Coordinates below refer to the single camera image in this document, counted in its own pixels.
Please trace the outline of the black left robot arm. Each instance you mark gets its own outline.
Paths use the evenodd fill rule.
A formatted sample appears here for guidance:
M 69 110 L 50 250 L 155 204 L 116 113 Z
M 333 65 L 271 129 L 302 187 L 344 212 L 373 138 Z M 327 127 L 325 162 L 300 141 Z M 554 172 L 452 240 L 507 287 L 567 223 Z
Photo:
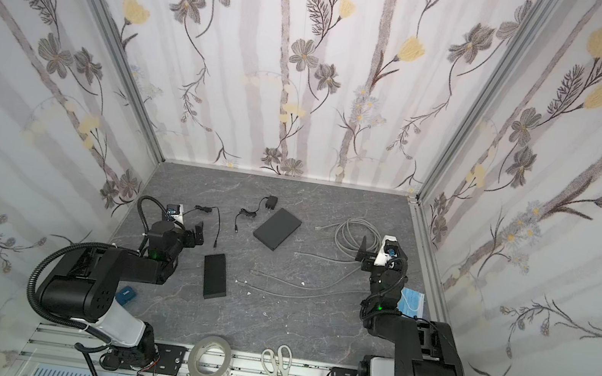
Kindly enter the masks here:
M 154 328 L 117 301 L 119 283 L 165 284 L 182 252 L 204 244 L 203 223 L 186 227 L 182 205 L 164 205 L 143 195 L 136 210 L 143 226 L 137 249 L 100 242 L 71 244 L 46 256 L 27 282 L 27 301 L 38 316 L 103 343 L 97 348 L 76 345 L 92 368 L 91 355 L 99 352 L 134 370 L 158 366 L 162 355 Z

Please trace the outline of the black ribbed network switch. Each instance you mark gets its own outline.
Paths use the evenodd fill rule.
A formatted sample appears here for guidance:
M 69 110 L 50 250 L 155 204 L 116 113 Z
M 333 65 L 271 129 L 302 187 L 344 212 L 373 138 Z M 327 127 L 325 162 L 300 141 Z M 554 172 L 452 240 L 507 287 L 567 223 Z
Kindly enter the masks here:
M 210 254 L 205 256 L 203 265 L 203 298 L 214 299 L 225 297 L 227 294 L 226 255 Z

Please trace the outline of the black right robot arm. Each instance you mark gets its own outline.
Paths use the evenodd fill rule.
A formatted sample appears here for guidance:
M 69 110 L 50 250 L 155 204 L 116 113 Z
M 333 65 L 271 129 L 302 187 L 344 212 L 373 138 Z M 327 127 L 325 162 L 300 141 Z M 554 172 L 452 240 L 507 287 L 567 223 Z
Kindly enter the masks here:
M 370 275 L 359 318 L 371 336 L 394 345 L 393 356 L 367 355 L 358 369 L 334 367 L 327 376 L 465 376 L 451 326 L 399 309 L 409 263 L 397 239 L 385 236 L 378 245 L 363 239 L 355 260 Z

